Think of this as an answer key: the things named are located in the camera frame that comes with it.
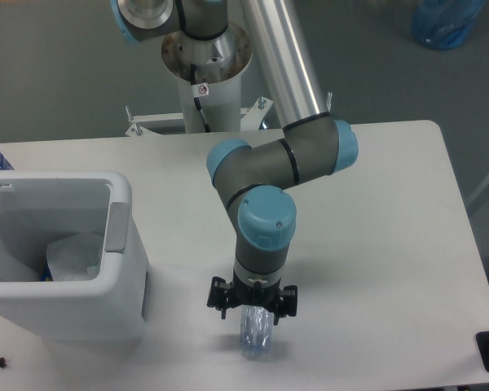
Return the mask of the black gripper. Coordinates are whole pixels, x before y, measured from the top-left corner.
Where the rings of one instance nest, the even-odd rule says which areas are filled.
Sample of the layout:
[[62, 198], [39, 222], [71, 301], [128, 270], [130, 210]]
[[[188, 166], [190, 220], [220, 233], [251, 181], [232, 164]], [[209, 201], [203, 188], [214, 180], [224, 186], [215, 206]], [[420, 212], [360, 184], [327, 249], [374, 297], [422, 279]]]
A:
[[285, 286], [280, 289], [280, 282], [269, 287], [262, 284], [249, 286], [235, 277], [228, 283], [225, 279], [214, 276], [211, 280], [207, 306], [221, 313], [221, 318], [227, 316], [227, 310], [240, 305], [260, 306], [274, 315], [273, 324], [286, 317], [297, 315], [298, 287]]

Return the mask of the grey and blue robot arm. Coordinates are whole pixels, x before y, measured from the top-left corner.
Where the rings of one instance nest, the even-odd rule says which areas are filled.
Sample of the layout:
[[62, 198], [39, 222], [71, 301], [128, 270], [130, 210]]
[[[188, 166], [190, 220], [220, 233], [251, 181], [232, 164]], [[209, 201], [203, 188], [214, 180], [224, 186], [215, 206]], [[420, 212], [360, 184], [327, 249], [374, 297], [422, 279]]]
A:
[[246, 33], [228, 17], [225, 1], [114, 1], [124, 38], [163, 38], [167, 68], [187, 83], [189, 103], [205, 133], [216, 130], [221, 104], [209, 113], [208, 97], [257, 53], [274, 99], [283, 137], [258, 147], [238, 138], [213, 147], [206, 160], [211, 182], [236, 232], [231, 281], [213, 277], [207, 305], [221, 313], [255, 305], [276, 319], [297, 313], [297, 287], [282, 286], [284, 263], [296, 226], [290, 187], [352, 166], [357, 138], [334, 120], [319, 92], [295, 6], [291, 1], [244, 1]]

